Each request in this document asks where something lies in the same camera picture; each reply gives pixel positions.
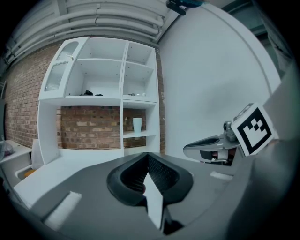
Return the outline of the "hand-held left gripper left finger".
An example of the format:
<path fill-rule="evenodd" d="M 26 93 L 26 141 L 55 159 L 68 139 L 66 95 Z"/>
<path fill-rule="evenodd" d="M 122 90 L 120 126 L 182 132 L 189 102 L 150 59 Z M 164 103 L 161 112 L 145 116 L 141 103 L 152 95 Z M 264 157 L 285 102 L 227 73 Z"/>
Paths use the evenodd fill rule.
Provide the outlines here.
<path fill-rule="evenodd" d="M 127 206 L 147 206 L 144 180 L 148 173 L 148 153 L 130 155 L 129 160 L 111 170 L 106 183 L 111 194 Z"/>

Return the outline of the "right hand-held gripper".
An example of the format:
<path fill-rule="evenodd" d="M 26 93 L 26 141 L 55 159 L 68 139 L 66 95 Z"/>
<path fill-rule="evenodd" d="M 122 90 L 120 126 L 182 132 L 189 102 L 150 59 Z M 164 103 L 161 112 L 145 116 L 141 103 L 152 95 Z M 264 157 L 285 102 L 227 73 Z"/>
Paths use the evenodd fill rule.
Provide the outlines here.
<path fill-rule="evenodd" d="M 183 148 L 188 158 L 207 164 L 231 165 L 235 155 L 255 155 L 267 146 L 275 129 L 265 109 L 258 103 L 248 104 L 232 121 L 223 123 L 223 133 L 213 135 Z"/>

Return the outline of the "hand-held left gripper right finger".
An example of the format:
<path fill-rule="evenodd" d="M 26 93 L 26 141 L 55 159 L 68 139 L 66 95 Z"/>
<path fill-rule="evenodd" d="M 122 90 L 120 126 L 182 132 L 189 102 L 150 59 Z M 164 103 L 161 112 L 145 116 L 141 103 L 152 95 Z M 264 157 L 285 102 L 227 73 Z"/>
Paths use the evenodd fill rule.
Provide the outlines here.
<path fill-rule="evenodd" d="M 162 195 L 163 204 L 183 201 L 194 184 L 189 171 L 152 152 L 148 153 L 148 173 Z"/>

